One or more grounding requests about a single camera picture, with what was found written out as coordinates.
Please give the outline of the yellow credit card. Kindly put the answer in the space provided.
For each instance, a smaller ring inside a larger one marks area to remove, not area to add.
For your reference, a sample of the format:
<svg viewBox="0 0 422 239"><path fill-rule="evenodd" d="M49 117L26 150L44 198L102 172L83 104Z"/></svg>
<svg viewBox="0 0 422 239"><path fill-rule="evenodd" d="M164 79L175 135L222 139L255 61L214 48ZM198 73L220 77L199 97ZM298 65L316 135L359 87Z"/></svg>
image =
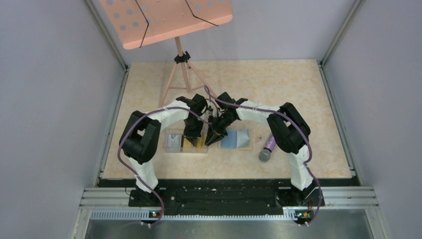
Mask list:
<svg viewBox="0 0 422 239"><path fill-rule="evenodd" d="M207 153L208 150L208 148L204 145L203 147L195 147L195 145L191 145L185 138L181 144L181 148L183 153Z"/></svg>

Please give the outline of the clear plastic card box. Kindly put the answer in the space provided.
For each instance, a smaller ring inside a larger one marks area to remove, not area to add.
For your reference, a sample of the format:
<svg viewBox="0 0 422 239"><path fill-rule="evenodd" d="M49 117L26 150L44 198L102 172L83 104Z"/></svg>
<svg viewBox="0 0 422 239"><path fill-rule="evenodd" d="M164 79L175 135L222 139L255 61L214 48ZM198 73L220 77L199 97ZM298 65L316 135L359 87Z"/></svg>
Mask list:
<svg viewBox="0 0 422 239"><path fill-rule="evenodd" d="M208 147L205 146L205 133L201 133L192 144L187 137L183 135L182 129L166 129L164 130L163 148L167 153L207 153Z"/></svg>

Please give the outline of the purple glitter microphone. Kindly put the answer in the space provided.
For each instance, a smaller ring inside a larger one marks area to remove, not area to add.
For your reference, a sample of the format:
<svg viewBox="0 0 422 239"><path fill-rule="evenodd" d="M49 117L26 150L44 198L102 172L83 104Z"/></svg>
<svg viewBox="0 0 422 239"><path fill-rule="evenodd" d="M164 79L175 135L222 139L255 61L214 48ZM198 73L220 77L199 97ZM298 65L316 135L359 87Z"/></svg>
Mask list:
<svg viewBox="0 0 422 239"><path fill-rule="evenodd" d="M271 158L271 154L277 146L275 138L271 135L266 141L265 145L258 154L258 158L262 162L267 162Z"/></svg>

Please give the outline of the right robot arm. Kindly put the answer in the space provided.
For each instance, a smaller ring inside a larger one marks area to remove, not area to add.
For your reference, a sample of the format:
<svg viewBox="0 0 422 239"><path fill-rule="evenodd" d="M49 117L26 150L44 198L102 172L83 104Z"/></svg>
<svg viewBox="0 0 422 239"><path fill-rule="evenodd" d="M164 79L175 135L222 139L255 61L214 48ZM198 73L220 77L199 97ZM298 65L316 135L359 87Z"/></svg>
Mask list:
<svg viewBox="0 0 422 239"><path fill-rule="evenodd" d="M227 127L236 120L248 120L269 126L276 145L288 155L291 168L291 184L295 187L292 199L298 205L305 205L312 199L309 186L314 181L308 163L313 157L309 135L311 129L295 106L267 106L248 99L233 99L227 92L215 98L223 109L222 115L209 117L205 145L209 146L227 136Z"/></svg>

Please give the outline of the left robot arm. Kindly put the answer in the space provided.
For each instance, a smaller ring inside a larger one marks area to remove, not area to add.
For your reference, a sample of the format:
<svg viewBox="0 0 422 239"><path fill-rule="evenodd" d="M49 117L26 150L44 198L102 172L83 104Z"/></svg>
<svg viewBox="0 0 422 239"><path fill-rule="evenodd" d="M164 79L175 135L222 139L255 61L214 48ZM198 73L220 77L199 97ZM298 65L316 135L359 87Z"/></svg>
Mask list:
<svg viewBox="0 0 422 239"><path fill-rule="evenodd" d="M204 115L208 108L206 99L196 94L192 99L178 97L170 104L148 113L134 111L119 140L119 148L131 162L136 177L136 186L142 190L141 200L148 206L159 201L156 190L158 179L155 176L152 158L154 157L160 132L170 125L183 121L183 136L192 146L197 146L202 137Z"/></svg>

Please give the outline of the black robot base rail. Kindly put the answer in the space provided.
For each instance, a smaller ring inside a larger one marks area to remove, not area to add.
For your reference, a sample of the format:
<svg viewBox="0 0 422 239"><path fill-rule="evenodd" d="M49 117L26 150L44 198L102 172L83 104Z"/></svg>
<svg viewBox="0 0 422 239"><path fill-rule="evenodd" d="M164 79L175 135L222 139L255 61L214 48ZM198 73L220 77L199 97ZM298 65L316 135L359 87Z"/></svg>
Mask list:
<svg viewBox="0 0 422 239"><path fill-rule="evenodd" d="M160 179L157 195L130 192L130 207L164 206L166 216L273 216L287 207L315 210L324 206L315 181L304 190L289 179Z"/></svg>

